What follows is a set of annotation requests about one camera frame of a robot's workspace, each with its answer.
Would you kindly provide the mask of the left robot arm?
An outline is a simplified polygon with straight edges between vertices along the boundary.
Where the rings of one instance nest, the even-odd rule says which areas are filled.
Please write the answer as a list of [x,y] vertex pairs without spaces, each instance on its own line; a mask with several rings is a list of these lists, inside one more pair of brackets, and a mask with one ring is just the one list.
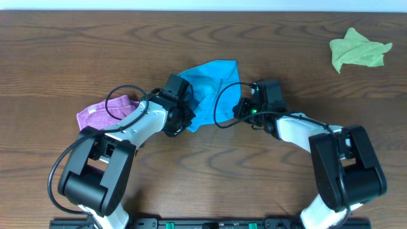
[[150,93],[135,111],[118,123],[85,127],[59,179],[58,192],[88,213],[95,228],[128,228],[130,216],[121,200],[139,147],[163,131],[175,137],[190,125],[190,92]]

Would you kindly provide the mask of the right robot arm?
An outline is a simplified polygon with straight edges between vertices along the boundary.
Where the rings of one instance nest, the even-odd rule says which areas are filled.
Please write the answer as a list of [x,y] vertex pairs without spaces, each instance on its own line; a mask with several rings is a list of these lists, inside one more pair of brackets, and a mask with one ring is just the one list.
[[289,112],[281,97],[242,98],[234,117],[293,143],[312,157],[318,195],[300,214],[302,228],[341,228],[352,211],[387,192],[387,181],[364,127],[341,127]]

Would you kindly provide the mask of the blue microfiber cloth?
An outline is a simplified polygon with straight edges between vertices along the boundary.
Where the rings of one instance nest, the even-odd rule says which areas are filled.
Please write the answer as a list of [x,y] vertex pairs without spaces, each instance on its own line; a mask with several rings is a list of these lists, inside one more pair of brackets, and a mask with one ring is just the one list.
[[195,113],[187,128],[196,132],[202,125],[233,118],[233,107],[240,100],[241,87],[236,60],[213,60],[178,74],[193,87],[191,109]]

